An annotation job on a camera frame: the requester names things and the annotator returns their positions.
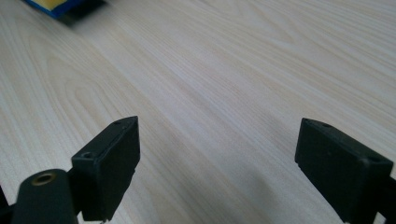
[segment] wood grain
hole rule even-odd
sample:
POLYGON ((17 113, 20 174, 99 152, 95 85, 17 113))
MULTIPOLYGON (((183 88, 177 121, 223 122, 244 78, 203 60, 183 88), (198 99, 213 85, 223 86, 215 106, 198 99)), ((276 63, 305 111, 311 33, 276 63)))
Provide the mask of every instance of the wood grain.
POLYGON ((395 1, 108 0, 67 27, 6 0, 0 52, 11 203, 134 115, 142 160, 111 223, 342 223, 293 161, 301 118, 396 161, 395 1))

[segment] black mechanical part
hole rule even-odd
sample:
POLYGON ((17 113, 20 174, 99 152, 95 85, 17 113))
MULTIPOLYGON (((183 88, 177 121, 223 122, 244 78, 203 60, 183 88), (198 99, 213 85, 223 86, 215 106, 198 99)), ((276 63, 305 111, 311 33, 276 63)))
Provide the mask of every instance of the black mechanical part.
POLYGON ((137 117, 107 126, 72 157, 75 205, 84 220, 110 220, 140 160, 137 117))
POLYGON ((55 169, 30 176, 12 205, 2 191, 0 223, 75 224, 80 211, 85 220, 110 220, 139 160, 137 117, 117 120, 73 156, 68 173, 55 169))
POLYGON ((78 223, 66 171, 43 171, 21 183, 12 224, 26 223, 78 223))
POLYGON ((312 119, 302 120, 295 161, 344 222, 373 223, 379 211, 394 223, 392 161, 312 119))

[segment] wooden table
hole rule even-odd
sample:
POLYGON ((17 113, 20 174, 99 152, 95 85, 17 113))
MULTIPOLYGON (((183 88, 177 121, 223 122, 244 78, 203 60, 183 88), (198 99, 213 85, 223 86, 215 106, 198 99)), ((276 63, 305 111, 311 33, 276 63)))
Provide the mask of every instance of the wooden table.
POLYGON ((4 0, 0 184, 14 203, 137 115, 111 223, 342 223, 294 162, 301 118, 396 161, 395 62, 392 0, 108 0, 72 27, 4 0))

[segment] light wood surface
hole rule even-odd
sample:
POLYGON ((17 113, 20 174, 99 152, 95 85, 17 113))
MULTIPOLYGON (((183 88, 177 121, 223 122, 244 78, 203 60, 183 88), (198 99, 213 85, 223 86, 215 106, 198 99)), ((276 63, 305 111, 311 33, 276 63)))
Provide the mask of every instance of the light wood surface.
POLYGON ((395 62, 393 0, 108 0, 73 27, 3 0, 0 184, 14 203, 137 115, 111 223, 342 223, 293 160, 300 121, 396 161, 395 62))

